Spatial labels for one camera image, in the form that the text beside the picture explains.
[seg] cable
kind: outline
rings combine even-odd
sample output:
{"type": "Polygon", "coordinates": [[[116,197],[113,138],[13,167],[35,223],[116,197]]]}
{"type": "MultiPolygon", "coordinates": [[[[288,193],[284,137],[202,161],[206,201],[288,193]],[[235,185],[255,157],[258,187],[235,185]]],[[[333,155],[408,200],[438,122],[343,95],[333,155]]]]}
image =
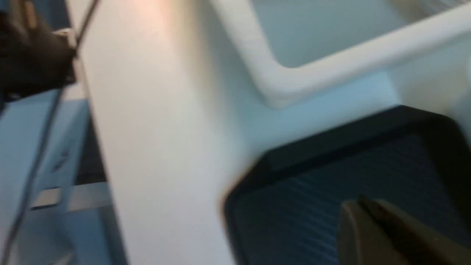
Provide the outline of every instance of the cable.
{"type": "MultiPolygon", "coordinates": [[[[69,67],[72,65],[72,60],[77,54],[77,49],[80,47],[83,37],[85,36],[85,33],[88,29],[90,20],[93,16],[93,13],[95,12],[95,9],[98,5],[99,0],[93,0],[93,3],[91,4],[87,16],[85,17],[85,20],[82,23],[82,27],[80,30],[80,33],[78,34],[77,37],[77,42],[76,42],[76,48],[73,50],[71,53],[70,60],[67,61],[67,65],[64,67],[64,75],[66,76],[66,73],[69,70],[69,67]]],[[[28,174],[28,178],[26,179],[26,185],[24,186],[23,190],[23,196],[20,201],[20,207],[18,210],[18,214],[16,218],[14,219],[13,225],[11,230],[8,232],[7,239],[5,241],[4,247],[3,247],[3,252],[2,252],[2,259],[0,265],[8,265],[8,262],[10,260],[10,254],[11,250],[13,248],[16,236],[18,235],[19,229],[21,227],[21,224],[23,223],[24,216],[26,214],[26,211],[28,209],[30,200],[31,200],[31,193],[32,193],[32,188],[34,185],[34,181],[36,180],[36,177],[38,175],[38,170],[39,167],[41,166],[42,159],[44,156],[44,152],[46,151],[46,147],[48,146],[48,141],[49,141],[49,136],[52,128],[52,123],[54,121],[54,118],[56,116],[57,109],[59,107],[59,102],[62,98],[63,92],[64,92],[64,86],[60,86],[57,89],[57,94],[54,97],[54,100],[52,102],[52,105],[49,109],[48,117],[46,119],[45,125],[43,127],[41,137],[40,137],[40,143],[38,146],[38,151],[36,153],[36,158],[33,161],[32,167],[30,169],[30,172],[28,174]]]]}

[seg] blue-gray surface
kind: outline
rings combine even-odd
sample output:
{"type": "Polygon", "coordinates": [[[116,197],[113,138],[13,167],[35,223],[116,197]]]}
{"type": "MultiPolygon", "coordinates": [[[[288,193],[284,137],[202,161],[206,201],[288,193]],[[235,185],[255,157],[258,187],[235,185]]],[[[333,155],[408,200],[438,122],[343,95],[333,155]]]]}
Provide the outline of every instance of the blue-gray surface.
{"type": "Polygon", "coordinates": [[[408,135],[240,198],[235,222],[249,264],[337,264],[340,205],[359,194],[386,199],[471,246],[421,138],[408,135]]]}

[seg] white plastic panel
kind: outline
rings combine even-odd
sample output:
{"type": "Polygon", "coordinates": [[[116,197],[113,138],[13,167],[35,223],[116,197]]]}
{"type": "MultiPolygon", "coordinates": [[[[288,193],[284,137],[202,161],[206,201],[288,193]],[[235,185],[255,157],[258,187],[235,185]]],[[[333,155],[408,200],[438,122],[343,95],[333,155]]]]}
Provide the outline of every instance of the white plastic panel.
{"type": "Polygon", "coordinates": [[[258,89],[276,108],[471,30],[471,4],[403,27],[422,16],[399,0],[212,3],[258,89]]]}
{"type": "MultiPolygon", "coordinates": [[[[87,1],[68,3],[77,25],[87,1]]],[[[234,264],[222,204],[263,152],[401,103],[450,114],[469,88],[462,39],[275,110],[205,0],[102,0],[94,21],[81,58],[130,264],[234,264]]]]}

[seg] black rubber mat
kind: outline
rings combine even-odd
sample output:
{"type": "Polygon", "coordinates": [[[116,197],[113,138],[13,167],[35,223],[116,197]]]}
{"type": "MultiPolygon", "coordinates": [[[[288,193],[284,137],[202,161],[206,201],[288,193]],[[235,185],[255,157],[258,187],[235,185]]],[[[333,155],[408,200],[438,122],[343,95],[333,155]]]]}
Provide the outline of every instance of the black rubber mat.
{"type": "Polygon", "coordinates": [[[471,247],[470,166],[451,120],[406,107],[274,150],[228,198],[235,254],[250,265],[338,264],[340,204],[359,194],[471,247]]]}

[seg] light blue panel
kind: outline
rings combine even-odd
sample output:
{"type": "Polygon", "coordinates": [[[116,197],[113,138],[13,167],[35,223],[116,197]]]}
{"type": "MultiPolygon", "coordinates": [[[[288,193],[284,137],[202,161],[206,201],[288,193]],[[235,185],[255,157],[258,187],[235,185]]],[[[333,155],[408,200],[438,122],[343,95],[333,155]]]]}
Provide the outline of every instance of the light blue panel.
{"type": "Polygon", "coordinates": [[[99,209],[69,212],[65,221],[80,265],[112,264],[99,209]]]}
{"type": "Polygon", "coordinates": [[[301,66],[424,18],[410,0],[252,0],[275,57],[301,66]]]}

